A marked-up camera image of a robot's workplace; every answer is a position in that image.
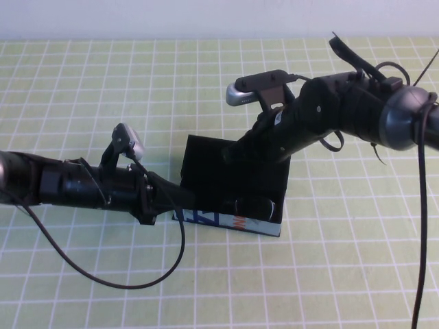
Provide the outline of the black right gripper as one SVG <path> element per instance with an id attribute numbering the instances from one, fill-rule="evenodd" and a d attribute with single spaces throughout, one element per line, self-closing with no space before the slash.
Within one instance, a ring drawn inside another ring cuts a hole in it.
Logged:
<path id="1" fill-rule="evenodd" d="M 305 134 L 305 122 L 300 111 L 301 103 L 293 101 L 261 113 L 249 131 L 223 148 L 223 161 L 231 165 L 281 162 L 288 158 Z"/>

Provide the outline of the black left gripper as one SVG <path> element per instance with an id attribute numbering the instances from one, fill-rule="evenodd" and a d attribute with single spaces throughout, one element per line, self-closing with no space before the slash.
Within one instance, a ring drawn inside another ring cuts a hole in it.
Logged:
<path id="1" fill-rule="evenodd" d="M 158 216 L 176 208 L 189 209 L 194 194 L 156 174 L 146 178 L 138 167 L 98 167 L 106 209 L 127 212 L 141 225 L 154 225 Z"/>

